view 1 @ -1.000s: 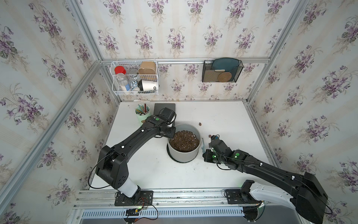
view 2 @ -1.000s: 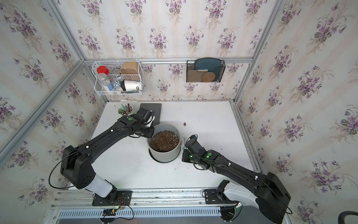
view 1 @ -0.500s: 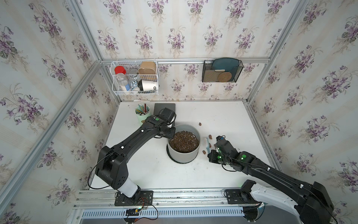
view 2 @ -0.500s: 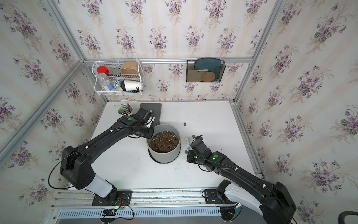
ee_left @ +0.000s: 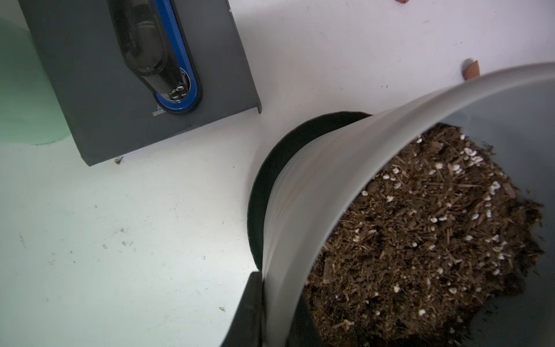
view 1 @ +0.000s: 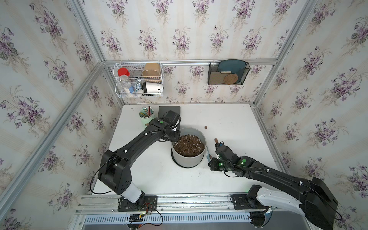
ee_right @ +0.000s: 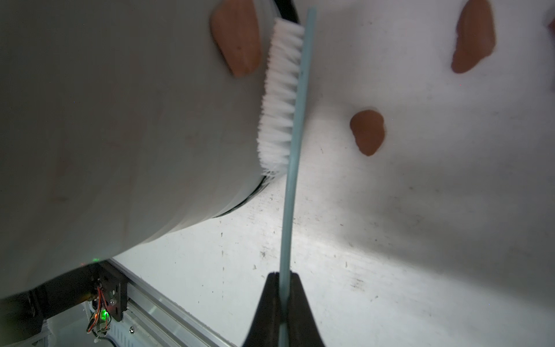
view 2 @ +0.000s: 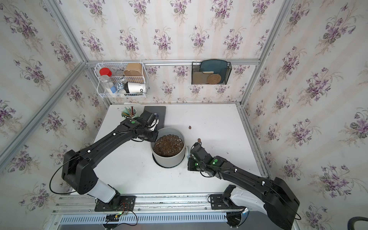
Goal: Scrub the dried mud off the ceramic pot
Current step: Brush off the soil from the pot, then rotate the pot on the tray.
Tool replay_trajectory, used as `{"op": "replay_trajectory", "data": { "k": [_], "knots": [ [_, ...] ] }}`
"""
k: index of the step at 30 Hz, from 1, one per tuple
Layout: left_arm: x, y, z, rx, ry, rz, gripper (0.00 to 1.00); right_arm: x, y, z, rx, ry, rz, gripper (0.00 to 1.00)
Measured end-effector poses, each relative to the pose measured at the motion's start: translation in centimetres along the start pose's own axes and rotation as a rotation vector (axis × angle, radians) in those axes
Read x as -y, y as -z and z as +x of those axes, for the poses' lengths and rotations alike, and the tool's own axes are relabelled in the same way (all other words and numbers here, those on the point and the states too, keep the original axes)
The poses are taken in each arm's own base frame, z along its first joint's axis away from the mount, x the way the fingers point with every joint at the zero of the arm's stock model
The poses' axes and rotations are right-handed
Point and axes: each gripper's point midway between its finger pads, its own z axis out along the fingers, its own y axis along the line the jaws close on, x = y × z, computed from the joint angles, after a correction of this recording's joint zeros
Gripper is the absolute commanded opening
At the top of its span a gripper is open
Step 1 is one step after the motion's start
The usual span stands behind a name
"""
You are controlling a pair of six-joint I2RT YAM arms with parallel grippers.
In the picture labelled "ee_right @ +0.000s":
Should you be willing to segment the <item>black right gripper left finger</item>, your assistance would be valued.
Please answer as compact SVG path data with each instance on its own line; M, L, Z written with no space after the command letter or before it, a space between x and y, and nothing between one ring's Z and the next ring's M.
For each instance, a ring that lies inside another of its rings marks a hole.
M269 273L243 347L278 347L281 323L279 273Z

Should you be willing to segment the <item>grey ceramic pot with soil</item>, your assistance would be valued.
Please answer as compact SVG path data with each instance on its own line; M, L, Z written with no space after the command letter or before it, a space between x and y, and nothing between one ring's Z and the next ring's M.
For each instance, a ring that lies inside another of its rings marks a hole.
M240 206L262 182L264 67L216 1L1 3L1 296Z

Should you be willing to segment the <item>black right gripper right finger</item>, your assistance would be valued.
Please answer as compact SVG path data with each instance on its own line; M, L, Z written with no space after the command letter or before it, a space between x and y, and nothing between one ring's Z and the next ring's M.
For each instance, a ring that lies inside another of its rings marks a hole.
M289 346L325 347L298 273L291 274L287 327Z

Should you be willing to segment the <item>light teal scrub brush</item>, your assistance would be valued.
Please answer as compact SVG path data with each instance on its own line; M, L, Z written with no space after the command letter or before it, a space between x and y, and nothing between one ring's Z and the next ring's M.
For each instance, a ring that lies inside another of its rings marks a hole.
M263 174L270 180L286 177L278 280L279 346L291 345L286 313L291 296L292 228L316 20L314 7L309 8L303 25L275 19L258 126Z

